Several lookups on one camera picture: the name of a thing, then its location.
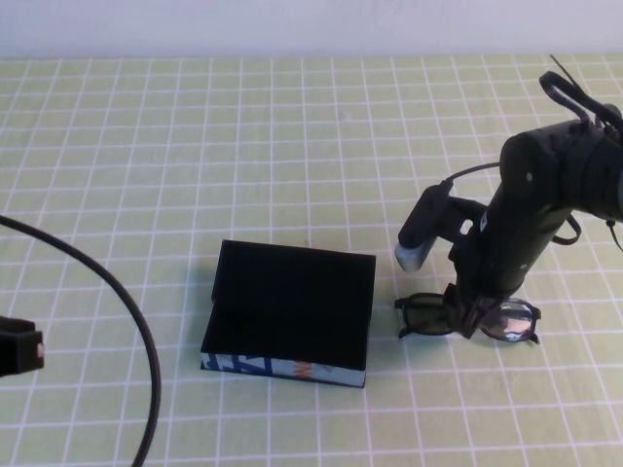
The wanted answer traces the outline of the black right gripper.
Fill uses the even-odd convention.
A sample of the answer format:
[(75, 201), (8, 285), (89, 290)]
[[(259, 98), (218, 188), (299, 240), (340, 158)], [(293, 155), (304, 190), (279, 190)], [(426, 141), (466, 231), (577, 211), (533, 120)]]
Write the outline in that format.
[(457, 285), (447, 285), (443, 304), (450, 317), (460, 317), (464, 338), (469, 340), (488, 314), (490, 298), (508, 298), (520, 288), (567, 217), (565, 209), (489, 208), (486, 225), (452, 248)]

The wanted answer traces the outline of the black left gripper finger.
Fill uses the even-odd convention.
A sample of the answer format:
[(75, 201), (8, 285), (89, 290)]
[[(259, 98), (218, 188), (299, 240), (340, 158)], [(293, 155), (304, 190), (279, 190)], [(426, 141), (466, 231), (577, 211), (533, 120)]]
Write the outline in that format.
[(43, 333), (33, 321), (1, 317), (1, 377), (35, 372), (45, 366)]

